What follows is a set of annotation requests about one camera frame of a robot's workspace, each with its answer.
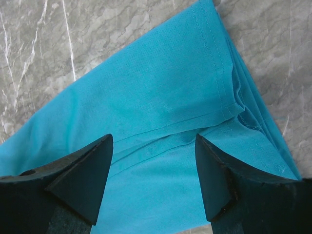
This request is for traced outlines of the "turquoise t shirt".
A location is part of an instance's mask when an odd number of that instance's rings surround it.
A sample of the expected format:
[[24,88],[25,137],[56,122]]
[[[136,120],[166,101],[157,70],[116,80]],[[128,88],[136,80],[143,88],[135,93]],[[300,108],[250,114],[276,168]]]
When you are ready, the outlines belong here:
[[300,172],[210,0],[111,56],[0,147],[17,175],[103,135],[114,154],[94,234],[172,234],[207,223],[195,137],[271,174]]

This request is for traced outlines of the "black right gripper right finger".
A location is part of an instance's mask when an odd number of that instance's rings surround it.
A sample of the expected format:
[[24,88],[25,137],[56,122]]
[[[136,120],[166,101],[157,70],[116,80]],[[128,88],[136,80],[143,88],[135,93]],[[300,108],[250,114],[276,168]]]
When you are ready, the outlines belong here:
[[309,234],[312,181],[259,170],[201,135],[195,159],[205,215],[215,234]]

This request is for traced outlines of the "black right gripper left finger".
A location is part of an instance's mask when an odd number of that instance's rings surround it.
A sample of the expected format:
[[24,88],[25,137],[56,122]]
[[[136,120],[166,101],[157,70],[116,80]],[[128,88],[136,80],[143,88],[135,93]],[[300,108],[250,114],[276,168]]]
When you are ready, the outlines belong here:
[[113,156],[107,134],[51,163],[0,179],[3,234],[88,234],[96,225]]

